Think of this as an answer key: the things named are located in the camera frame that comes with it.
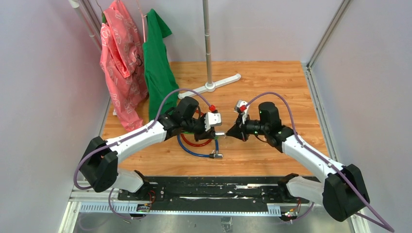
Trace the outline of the green cable lock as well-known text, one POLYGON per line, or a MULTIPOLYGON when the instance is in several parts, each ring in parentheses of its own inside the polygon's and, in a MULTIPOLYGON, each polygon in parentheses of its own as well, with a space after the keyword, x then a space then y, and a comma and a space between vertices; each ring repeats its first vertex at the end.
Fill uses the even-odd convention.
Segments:
POLYGON ((194 139, 195 139, 196 141, 205 140, 205 139, 215 140, 215 139, 217 139, 218 137, 224 137, 224 136, 226 136, 226 133, 225 133, 225 132, 217 132, 217 131, 215 131, 215 130, 209 130, 209 131, 203 132, 203 133, 191 133, 191 132, 186 132, 186 131, 182 131, 181 133, 194 135, 194 139))

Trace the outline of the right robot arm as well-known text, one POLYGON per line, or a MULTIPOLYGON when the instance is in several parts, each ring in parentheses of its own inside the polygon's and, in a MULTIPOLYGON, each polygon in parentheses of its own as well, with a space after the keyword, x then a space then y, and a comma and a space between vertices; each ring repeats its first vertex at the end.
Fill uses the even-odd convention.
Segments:
POLYGON ((293 128, 282 124, 278 108, 272 102, 258 106, 259 119, 252 120, 247 102, 239 100, 235 105, 238 117, 226 133, 241 141, 249 136, 263 136, 264 142, 279 152, 302 164, 316 178, 309 180, 291 173, 277 182, 276 195, 282 202, 302 198, 321 204, 337 221, 344 221, 370 203, 369 195, 360 169, 343 165, 307 144, 293 128))

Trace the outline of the red cable lock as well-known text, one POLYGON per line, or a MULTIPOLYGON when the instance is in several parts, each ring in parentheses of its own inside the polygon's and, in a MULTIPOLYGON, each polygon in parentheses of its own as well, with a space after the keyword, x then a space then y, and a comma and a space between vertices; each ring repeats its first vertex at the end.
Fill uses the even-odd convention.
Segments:
MULTIPOLYGON (((204 113, 202 113, 200 107, 198 107, 195 112, 198 114, 196 120, 200 119, 200 118, 202 117, 202 115, 204 114, 204 113)), ((206 145, 208 145, 209 143, 212 142, 212 139, 206 139, 205 142, 198 142, 198 141, 196 141, 196 142, 190 142, 190 141, 185 137, 185 133, 181 133, 180 136, 181 136, 181 139, 182 139, 186 144, 188 144, 189 146, 192 146, 192 147, 204 147, 204 146, 206 146, 206 145)))

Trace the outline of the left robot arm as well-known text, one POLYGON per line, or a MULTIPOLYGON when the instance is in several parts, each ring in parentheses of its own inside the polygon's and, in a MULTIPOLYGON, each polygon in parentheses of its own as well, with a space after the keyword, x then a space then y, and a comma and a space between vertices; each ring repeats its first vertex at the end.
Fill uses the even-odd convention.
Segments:
POLYGON ((192 97, 185 97, 176 107, 132 132, 107 140, 94 137, 76 172, 88 181, 87 189, 99 193, 119 188, 129 191, 136 200, 144 200, 148 197, 149 188, 144 184, 143 175, 138 171, 120 169, 119 164, 134 153, 182 132, 194 134, 196 140, 215 139, 215 127, 222 124, 222 117, 213 105, 209 109, 209 112, 194 117, 199 103, 192 97))

